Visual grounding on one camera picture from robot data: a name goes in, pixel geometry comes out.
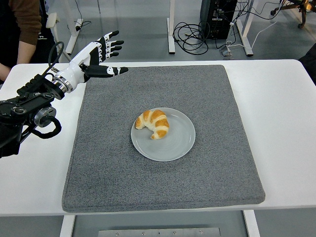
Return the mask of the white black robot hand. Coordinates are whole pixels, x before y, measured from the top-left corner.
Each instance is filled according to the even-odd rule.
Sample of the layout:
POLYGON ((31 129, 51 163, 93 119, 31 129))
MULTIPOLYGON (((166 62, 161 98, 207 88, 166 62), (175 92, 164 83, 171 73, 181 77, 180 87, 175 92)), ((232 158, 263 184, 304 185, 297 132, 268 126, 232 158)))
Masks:
POLYGON ((67 68, 54 76, 53 82, 69 93, 76 89, 78 84, 85 83, 90 78, 110 78, 127 72, 127 67, 101 65, 105 60, 118 56, 118 51, 122 49, 124 41, 111 41, 111 38, 118 34, 118 30, 113 31, 89 43, 70 61, 67 68))

